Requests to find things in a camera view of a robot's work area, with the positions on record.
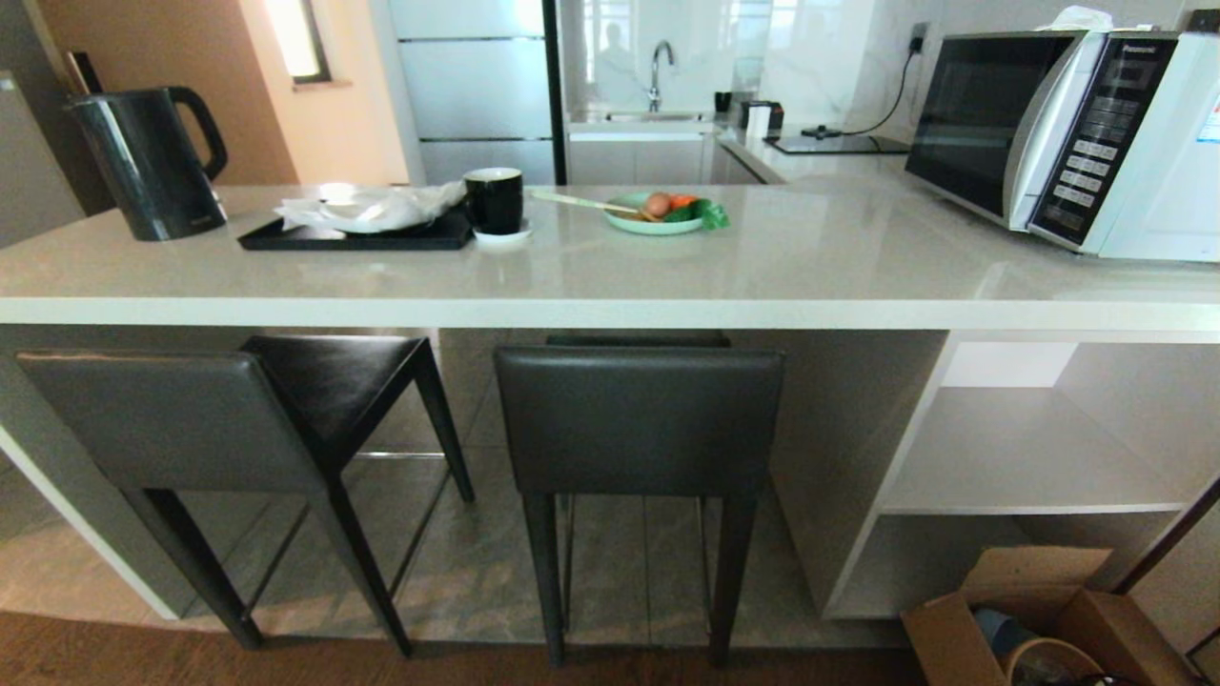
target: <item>cardboard box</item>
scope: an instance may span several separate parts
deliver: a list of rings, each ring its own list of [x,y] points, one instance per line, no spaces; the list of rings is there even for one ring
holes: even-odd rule
[[[1124,596],[1085,590],[1109,551],[1024,547],[983,552],[954,593],[903,613],[930,686],[1009,686],[975,624],[985,605],[1066,641],[1107,671],[1144,686],[1197,686],[1185,658]]]

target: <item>kettle handle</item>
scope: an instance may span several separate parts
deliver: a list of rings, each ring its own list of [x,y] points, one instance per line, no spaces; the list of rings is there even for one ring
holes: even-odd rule
[[[204,175],[207,176],[209,181],[215,179],[228,164],[228,151],[224,150],[224,139],[221,138],[221,132],[216,127],[216,120],[212,118],[204,99],[194,90],[183,85],[171,85],[166,90],[168,90],[172,103],[182,103],[190,107],[199,121],[199,128],[204,132],[204,140],[207,142],[207,149],[211,153],[211,159],[204,165]]]

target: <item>faucet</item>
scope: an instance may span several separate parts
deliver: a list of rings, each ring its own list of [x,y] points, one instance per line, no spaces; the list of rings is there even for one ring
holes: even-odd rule
[[[673,66],[673,46],[669,40],[661,40],[653,50],[653,87],[648,89],[648,111],[656,112],[661,109],[661,89],[656,87],[656,70],[660,66],[661,50],[670,56],[670,66]]]

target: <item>green plate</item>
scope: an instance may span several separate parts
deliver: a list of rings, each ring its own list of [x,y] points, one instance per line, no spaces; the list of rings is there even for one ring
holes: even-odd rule
[[[625,208],[642,208],[644,206],[644,200],[647,200],[649,195],[651,195],[651,193],[628,193],[626,195],[611,198],[606,200],[606,203],[611,205],[622,205]],[[689,233],[703,228],[702,218],[676,221],[671,223],[654,223],[650,221],[625,220],[605,210],[603,210],[603,214],[606,216],[606,221],[610,222],[610,226],[630,231],[631,233],[643,233],[644,236],[675,236],[677,233]]]

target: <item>black cup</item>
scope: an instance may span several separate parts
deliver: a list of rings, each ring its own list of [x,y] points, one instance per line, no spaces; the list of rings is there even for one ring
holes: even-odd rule
[[[488,167],[466,172],[466,208],[475,231],[506,236],[521,231],[521,170]]]

